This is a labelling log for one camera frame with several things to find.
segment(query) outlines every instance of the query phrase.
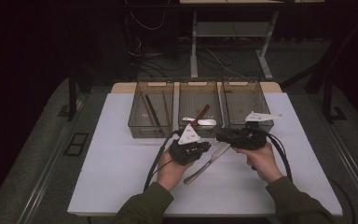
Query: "sleeve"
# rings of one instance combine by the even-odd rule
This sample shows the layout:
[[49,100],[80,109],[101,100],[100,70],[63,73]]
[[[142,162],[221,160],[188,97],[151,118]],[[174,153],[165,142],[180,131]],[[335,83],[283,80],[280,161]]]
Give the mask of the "sleeve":
[[115,215],[113,223],[161,223],[172,201],[173,196],[154,182],[144,193],[130,197]]
[[283,224],[336,223],[319,201],[299,191],[286,176],[269,184],[267,191],[275,202],[276,217]]

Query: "floor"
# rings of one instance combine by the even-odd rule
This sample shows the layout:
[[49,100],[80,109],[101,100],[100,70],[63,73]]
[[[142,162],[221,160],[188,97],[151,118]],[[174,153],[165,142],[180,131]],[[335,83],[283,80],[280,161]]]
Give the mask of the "floor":
[[[315,64],[329,46],[326,40],[272,41],[267,61],[273,81],[281,83]],[[199,77],[245,76],[263,80],[262,69],[255,57],[261,46],[258,39],[200,40],[198,46]],[[190,77],[189,47],[184,40],[181,54],[167,58],[149,50],[139,64],[138,77]],[[314,152],[343,207],[338,223],[358,223],[358,113],[337,88],[333,106],[338,106],[347,119],[334,124],[321,113],[322,92],[304,92],[307,79],[301,79],[284,91],[289,94],[295,111],[310,140]],[[111,217],[78,217],[68,214],[83,160],[111,87],[95,87],[80,93],[74,119],[68,121],[68,83],[65,80],[51,95],[45,111],[36,123],[4,185],[0,189],[0,223],[110,223]],[[87,133],[83,152],[65,156],[75,133]],[[351,156],[356,169],[348,167],[342,155]],[[190,223],[265,223],[264,219],[192,219]],[[269,222],[278,223],[274,218]],[[178,220],[165,219],[165,223]]]

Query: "human arm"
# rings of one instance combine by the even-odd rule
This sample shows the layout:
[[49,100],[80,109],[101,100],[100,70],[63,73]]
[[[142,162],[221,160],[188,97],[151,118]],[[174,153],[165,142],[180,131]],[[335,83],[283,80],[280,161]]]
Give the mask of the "human arm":
[[115,215],[113,223],[161,223],[165,210],[173,201],[170,191],[191,165],[183,166],[172,161],[170,153],[165,150],[158,161],[157,182],[142,194],[130,197]]
[[247,163],[257,170],[260,178],[268,183],[268,193],[275,202],[275,213],[281,223],[335,223],[333,216],[317,200],[301,192],[279,170],[272,145],[266,143],[258,150],[234,148],[247,156]]

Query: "knife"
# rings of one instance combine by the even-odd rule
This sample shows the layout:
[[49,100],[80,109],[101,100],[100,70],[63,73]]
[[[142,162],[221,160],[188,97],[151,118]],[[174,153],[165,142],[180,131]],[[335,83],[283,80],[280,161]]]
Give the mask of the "knife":
[[196,173],[194,173],[193,175],[189,176],[188,178],[186,178],[183,182],[185,184],[190,184],[191,182],[193,182],[193,180],[195,180],[197,177],[199,177],[199,175],[206,170],[206,168],[208,168],[209,165],[212,164],[212,162],[214,162],[215,160],[217,160],[217,158],[219,158],[228,148],[229,148],[230,144],[225,143],[224,145],[222,145],[219,149],[217,149],[213,154],[211,159],[205,163],[205,165],[203,165]]

